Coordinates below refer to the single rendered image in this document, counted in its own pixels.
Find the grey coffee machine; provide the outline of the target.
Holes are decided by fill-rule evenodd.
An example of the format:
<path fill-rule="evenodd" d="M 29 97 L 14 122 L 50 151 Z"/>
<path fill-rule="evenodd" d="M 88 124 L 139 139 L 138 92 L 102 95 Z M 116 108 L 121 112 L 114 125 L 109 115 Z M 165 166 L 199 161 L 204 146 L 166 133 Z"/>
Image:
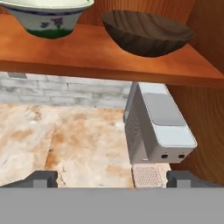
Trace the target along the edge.
<path fill-rule="evenodd" d="M 158 164 L 179 164 L 197 141 L 164 84 L 134 82 L 123 115 L 136 188 L 162 187 Z"/>

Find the dark brown wooden bowl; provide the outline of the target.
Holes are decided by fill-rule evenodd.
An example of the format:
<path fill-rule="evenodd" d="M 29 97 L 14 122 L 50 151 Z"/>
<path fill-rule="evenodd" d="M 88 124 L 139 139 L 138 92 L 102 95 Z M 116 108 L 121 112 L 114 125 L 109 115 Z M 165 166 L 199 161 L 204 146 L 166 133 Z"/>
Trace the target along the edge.
<path fill-rule="evenodd" d="M 157 58 L 185 46 L 194 31 L 178 21 L 134 10 L 110 10 L 101 16 L 113 41 L 125 52 Z"/>

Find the wooden cabinet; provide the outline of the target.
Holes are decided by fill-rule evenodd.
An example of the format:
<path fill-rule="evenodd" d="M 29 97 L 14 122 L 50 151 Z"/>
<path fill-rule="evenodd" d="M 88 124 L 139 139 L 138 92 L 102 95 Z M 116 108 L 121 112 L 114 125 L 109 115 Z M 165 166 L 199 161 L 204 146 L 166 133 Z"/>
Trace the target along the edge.
<path fill-rule="evenodd" d="M 78 24 L 70 36 L 47 40 L 0 13 L 0 70 L 167 84 L 199 143 L 177 167 L 224 184 L 224 74 L 191 45 L 143 59 L 120 49 L 100 26 Z"/>

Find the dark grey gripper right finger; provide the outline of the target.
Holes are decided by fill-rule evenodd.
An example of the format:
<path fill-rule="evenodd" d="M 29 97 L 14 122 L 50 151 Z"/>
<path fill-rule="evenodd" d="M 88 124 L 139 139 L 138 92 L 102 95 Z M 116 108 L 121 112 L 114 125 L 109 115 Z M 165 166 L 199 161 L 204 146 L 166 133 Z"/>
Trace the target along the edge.
<path fill-rule="evenodd" d="M 189 171 L 168 171 L 166 177 L 166 186 L 172 188 L 222 188 L 222 185 L 200 179 Z"/>

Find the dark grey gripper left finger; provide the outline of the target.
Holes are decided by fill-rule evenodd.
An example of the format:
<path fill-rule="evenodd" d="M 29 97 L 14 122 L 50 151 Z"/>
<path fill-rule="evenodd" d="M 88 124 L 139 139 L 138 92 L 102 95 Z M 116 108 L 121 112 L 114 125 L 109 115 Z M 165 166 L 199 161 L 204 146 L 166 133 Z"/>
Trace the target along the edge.
<path fill-rule="evenodd" d="M 3 185 L 3 188 L 57 188 L 57 178 L 56 171 L 34 171 L 24 179 Z"/>

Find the white floral ceramic bowl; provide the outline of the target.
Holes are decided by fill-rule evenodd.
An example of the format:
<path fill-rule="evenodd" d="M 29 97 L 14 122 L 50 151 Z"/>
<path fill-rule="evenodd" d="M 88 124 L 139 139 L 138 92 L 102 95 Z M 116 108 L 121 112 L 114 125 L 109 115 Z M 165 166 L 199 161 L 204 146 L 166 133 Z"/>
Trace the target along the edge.
<path fill-rule="evenodd" d="M 0 0 L 31 35 L 59 39 L 71 34 L 81 14 L 95 0 Z"/>

